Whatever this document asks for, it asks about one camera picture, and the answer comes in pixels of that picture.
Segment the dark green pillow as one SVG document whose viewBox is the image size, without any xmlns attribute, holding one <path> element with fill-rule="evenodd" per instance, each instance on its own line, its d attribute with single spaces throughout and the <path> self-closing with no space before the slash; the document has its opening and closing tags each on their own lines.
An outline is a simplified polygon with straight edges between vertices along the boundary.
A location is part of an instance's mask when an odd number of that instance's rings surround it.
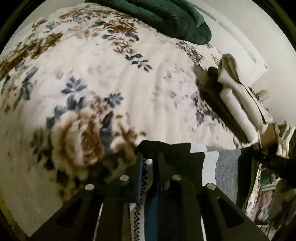
<svg viewBox="0 0 296 241">
<path fill-rule="evenodd" d="M 100 0 L 92 1 L 125 13 L 164 35 L 197 45 L 206 45 L 212 33 L 204 17 L 187 1 Z"/>
</svg>

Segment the brown cardboard box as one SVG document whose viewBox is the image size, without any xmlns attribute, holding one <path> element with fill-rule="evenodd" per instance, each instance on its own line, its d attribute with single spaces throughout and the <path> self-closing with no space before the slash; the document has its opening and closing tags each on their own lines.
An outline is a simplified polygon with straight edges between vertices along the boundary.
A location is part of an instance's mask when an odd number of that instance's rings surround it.
<svg viewBox="0 0 296 241">
<path fill-rule="evenodd" d="M 260 142 L 263 149 L 267 149 L 270 145 L 278 143 L 278 127 L 276 123 L 270 123 L 266 131 L 260 135 Z"/>
</svg>

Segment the folded beige black clothes stack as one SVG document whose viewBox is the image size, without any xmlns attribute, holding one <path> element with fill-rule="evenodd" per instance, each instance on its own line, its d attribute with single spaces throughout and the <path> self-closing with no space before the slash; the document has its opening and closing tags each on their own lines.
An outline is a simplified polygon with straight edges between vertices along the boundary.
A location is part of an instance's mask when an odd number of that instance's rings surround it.
<svg viewBox="0 0 296 241">
<path fill-rule="evenodd" d="M 231 54 L 224 54 L 218 67 L 209 67 L 201 96 L 225 125 L 244 144 L 260 141 L 273 117 L 240 80 L 240 70 Z"/>
</svg>

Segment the black grey striped small garment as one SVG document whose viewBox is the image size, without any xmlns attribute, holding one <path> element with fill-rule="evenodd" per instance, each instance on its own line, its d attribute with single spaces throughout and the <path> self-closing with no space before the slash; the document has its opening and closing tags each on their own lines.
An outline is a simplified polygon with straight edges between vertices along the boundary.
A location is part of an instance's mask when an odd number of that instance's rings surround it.
<svg viewBox="0 0 296 241">
<path fill-rule="evenodd" d="M 221 152 L 143 141 L 103 187 L 94 240 L 266 240 L 216 182 Z"/>
</svg>

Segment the floral cream bed blanket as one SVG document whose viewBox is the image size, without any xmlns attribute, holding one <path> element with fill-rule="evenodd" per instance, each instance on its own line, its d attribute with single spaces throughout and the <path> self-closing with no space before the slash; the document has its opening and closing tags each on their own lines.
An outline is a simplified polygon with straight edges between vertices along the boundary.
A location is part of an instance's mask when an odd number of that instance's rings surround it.
<svg viewBox="0 0 296 241">
<path fill-rule="evenodd" d="M 170 38 L 111 8 L 78 4 L 33 21 L 1 53 L 1 198 L 27 235 L 96 170 L 133 163 L 143 140 L 248 146 L 203 99 L 209 68 L 230 63 L 212 43 Z"/>
</svg>

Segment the white headboard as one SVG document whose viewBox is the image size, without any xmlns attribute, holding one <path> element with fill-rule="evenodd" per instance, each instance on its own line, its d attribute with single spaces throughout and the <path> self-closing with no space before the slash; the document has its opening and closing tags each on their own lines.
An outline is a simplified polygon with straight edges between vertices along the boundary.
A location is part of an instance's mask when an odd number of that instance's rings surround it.
<svg viewBox="0 0 296 241">
<path fill-rule="evenodd" d="M 221 53 L 231 54 L 236 60 L 240 80 L 245 86 L 253 85 L 268 67 L 250 40 L 220 12 L 203 1 L 188 1 L 204 18 L 211 30 L 210 43 Z"/>
</svg>

